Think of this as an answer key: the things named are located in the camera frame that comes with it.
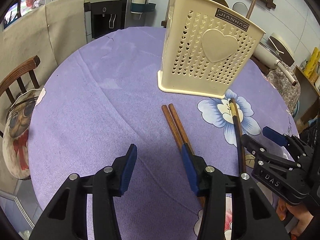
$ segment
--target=large heart shape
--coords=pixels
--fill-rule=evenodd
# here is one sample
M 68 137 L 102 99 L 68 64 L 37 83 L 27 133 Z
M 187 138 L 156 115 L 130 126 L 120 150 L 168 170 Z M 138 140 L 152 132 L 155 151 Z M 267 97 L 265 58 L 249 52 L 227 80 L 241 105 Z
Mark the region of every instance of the large heart shape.
M 202 36 L 202 48 L 210 62 L 218 62 L 226 59 L 236 52 L 237 39 L 233 36 L 225 36 L 216 29 L 206 30 Z

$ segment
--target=bolt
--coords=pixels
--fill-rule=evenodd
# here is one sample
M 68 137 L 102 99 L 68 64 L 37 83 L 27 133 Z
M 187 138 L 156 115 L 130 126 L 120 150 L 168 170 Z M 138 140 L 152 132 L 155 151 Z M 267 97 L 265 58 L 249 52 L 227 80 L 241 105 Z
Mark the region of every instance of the bolt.
M 75 174 L 75 173 L 72 173 L 72 174 L 69 176 L 69 179 L 70 179 L 70 180 L 75 180 L 76 178 L 78 178 L 78 175 Z
M 250 178 L 250 176 L 249 176 L 248 173 L 242 173 L 241 174 L 241 178 L 244 179 L 244 180 L 248 180 Z
M 214 167 L 212 167 L 212 166 L 206 166 L 205 171 L 206 171 L 206 172 L 214 172 Z
M 107 167 L 104 167 L 103 171 L 105 173 L 110 173 L 111 171 L 113 171 L 113 168 L 111 166 L 107 166 Z

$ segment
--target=purple tablecloth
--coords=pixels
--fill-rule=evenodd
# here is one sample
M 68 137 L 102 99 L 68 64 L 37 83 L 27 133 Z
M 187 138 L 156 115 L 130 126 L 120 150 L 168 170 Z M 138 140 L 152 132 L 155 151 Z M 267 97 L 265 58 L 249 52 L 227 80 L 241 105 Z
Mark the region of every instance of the purple tablecloth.
M 236 175 L 237 151 L 220 99 L 159 90 L 164 34 L 165 29 L 150 27 L 110 33 L 73 53 L 47 81 L 28 142 L 32 182 L 43 209 L 69 174 L 95 174 L 134 143 L 138 159 L 129 189 L 114 199 L 122 239 L 196 239 L 201 207 L 161 105 L 175 105 L 192 147 L 207 164 Z M 238 98 L 249 134 L 267 125 L 297 134 L 281 96 L 251 60 L 226 96 Z M 254 138 L 283 155 L 262 133 Z M 93 239 L 91 197 L 87 220 Z

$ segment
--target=blue and white flower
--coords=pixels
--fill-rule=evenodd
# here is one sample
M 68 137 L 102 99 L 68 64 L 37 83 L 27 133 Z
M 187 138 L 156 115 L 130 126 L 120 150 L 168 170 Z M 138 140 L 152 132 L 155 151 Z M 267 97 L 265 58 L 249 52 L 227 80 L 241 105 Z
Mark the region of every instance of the blue and white flower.
M 234 98 L 238 108 L 239 118 L 243 134 L 258 135 L 261 128 L 254 120 L 251 105 L 244 97 L 238 97 L 236 93 L 228 89 L 224 99 L 210 98 L 201 100 L 198 103 L 198 109 L 202 112 L 202 118 L 217 128 L 223 127 L 223 133 L 229 144 L 237 146 L 235 128 L 231 116 L 229 100 Z

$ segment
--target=red bow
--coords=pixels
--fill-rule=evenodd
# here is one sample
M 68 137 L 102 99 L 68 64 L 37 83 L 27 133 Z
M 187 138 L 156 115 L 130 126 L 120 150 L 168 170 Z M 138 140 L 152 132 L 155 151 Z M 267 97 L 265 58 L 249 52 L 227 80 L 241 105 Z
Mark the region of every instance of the red bow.
M 29 166 L 26 163 L 26 160 L 24 159 L 24 152 L 23 152 L 23 146 L 27 147 L 26 143 L 28 141 L 28 136 L 29 136 L 29 130 L 26 130 L 21 137 L 18 138 L 18 140 L 13 141 L 13 149 L 17 154 L 19 154 L 19 160 L 20 160 L 20 167 L 21 170 L 26 170 L 29 168 Z

